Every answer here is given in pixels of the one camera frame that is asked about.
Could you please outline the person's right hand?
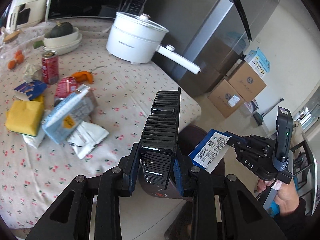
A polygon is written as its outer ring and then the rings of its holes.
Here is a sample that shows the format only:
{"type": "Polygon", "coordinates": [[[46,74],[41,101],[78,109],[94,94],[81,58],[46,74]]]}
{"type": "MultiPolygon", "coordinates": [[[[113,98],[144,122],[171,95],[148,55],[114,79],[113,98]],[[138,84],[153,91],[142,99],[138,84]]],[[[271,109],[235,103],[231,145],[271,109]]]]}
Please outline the person's right hand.
{"type": "Polygon", "coordinates": [[[279,212],[283,217],[292,214],[298,208],[300,200],[293,179],[289,184],[281,185],[274,201],[279,205],[279,212]]]}

